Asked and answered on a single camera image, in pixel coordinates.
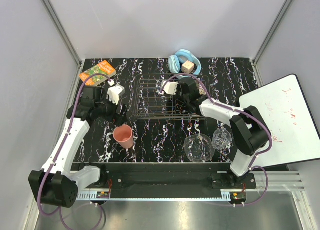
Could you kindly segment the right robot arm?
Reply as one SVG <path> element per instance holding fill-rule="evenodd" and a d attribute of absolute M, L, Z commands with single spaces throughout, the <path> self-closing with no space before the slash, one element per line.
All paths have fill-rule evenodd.
<path fill-rule="evenodd" d="M 176 96 L 183 100 L 189 111 L 205 118 L 215 119 L 231 128 L 237 151 L 227 175 L 228 185 L 239 188 L 245 182 L 245 174 L 253 166 L 257 151 L 267 143 L 272 146 L 271 132 L 259 110 L 254 106 L 234 107 L 200 93 L 197 78 L 184 77 L 177 82 Z"/>

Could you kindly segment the white whiteboard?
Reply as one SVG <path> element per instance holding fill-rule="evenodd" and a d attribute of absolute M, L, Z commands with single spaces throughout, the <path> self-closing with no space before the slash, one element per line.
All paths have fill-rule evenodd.
<path fill-rule="evenodd" d="M 295 74 L 242 95 L 239 105 L 256 107 L 271 132 L 272 148 L 258 156 L 255 165 L 271 167 L 320 158 L 320 134 Z"/>

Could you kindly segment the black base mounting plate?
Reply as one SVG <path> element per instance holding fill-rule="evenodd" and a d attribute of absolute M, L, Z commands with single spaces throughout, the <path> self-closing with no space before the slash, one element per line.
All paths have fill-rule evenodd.
<path fill-rule="evenodd" d="M 237 177 L 229 163 L 79 163 L 72 169 L 98 167 L 101 178 L 90 188 L 111 187 L 115 199 L 208 199 L 221 190 L 255 190 L 253 173 Z"/>

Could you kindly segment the clear glass plate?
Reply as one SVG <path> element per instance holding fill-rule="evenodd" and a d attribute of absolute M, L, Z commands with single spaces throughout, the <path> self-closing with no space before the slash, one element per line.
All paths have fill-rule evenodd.
<path fill-rule="evenodd" d="M 196 134 L 187 137 L 183 143 L 183 150 L 186 157 L 192 163 L 208 162 L 215 155 L 212 141 L 205 134 Z"/>

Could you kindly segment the brown patterned bowl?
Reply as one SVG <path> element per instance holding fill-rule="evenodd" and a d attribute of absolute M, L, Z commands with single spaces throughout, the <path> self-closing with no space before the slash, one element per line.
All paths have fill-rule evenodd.
<path fill-rule="evenodd" d="M 207 95 L 207 88 L 205 86 L 205 84 L 202 81 L 195 81 L 197 89 L 199 91 L 199 94 L 202 96 L 206 96 Z"/>

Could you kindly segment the beige wooden cube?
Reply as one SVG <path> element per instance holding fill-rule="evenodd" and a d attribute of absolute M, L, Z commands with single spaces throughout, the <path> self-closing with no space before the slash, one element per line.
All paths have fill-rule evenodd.
<path fill-rule="evenodd" d="M 189 60 L 187 60 L 185 63 L 181 66 L 181 71 L 185 74 L 191 74 L 195 68 L 195 64 Z"/>

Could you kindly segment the clear glass mug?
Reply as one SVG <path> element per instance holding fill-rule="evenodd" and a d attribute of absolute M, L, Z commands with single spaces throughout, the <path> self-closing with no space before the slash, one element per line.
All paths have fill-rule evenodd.
<path fill-rule="evenodd" d="M 216 150 L 224 150 L 232 142 L 232 135 L 225 128 L 217 129 L 212 137 L 212 146 Z"/>

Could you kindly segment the pink plastic cup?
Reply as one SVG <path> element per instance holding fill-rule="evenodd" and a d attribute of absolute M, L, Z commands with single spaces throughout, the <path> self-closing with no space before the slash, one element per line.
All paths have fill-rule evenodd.
<path fill-rule="evenodd" d="M 129 125 L 124 124 L 122 126 L 116 127 L 113 132 L 113 138 L 124 149 L 130 149 L 134 145 L 133 130 Z"/>

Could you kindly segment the grey wire dish rack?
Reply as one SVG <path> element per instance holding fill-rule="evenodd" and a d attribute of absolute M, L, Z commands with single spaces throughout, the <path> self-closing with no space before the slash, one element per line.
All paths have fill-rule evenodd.
<path fill-rule="evenodd" d="M 139 120 L 197 120 L 205 118 L 189 111 L 175 95 L 161 93 L 162 82 L 172 75 L 152 73 L 138 75 L 134 81 L 132 114 Z"/>

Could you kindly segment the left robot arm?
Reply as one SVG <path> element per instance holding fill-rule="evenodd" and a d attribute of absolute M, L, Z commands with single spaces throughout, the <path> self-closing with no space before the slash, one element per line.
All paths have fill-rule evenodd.
<path fill-rule="evenodd" d="M 127 108 L 117 113 L 125 88 L 119 84 L 111 86 L 106 99 L 101 98 L 104 89 L 100 86 L 81 87 L 74 105 L 67 112 L 64 130 L 51 156 L 40 170 L 33 170 L 28 181 L 36 202 L 70 208 L 77 195 L 90 185 L 103 188 L 108 176 L 100 167 L 87 165 L 72 173 L 76 153 L 91 126 L 99 118 L 113 123 L 123 123 Z"/>

